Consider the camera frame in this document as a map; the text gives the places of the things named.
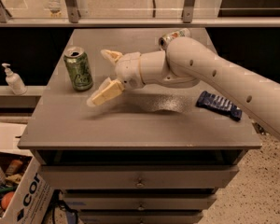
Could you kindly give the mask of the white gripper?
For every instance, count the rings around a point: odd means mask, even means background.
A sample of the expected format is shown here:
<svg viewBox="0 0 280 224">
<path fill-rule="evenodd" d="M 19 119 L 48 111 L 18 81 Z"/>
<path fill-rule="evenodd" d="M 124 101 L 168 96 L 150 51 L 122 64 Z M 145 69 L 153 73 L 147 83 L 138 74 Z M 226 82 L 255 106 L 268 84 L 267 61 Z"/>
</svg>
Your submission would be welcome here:
<svg viewBox="0 0 280 224">
<path fill-rule="evenodd" d="M 123 55 L 119 51 L 102 49 L 102 56 L 115 63 L 117 79 L 112 80 L 108 77 L 100 85 L 91 97 L 87 100 L 87 106 L 93 107 L 102 105 L 105 102 L 116 98 L 126 90 L 140 89 L 144 87 L 144 82 L 140 74 L 139 52 L 127 53 Z"/>
</svg>

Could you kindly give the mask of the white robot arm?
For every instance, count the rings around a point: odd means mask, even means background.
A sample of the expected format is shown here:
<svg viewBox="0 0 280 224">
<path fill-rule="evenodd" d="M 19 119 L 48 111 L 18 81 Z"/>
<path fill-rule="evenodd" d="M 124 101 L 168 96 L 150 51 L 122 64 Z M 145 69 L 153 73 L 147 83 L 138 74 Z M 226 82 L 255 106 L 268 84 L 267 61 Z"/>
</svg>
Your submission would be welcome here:
<svg viewBox="0 0 280 224">
<path fill-rule="evenodd" d="M 190 37 L 178 37 L 165 50 L 126 53 L 103 49 L 115 68 L 87 100 L 97 106 L 126 90 L 158 84 L 186 88 L 203 81 L 231 100 L 280 141 L 280 84 L 229 62 Z"/>
</svg>

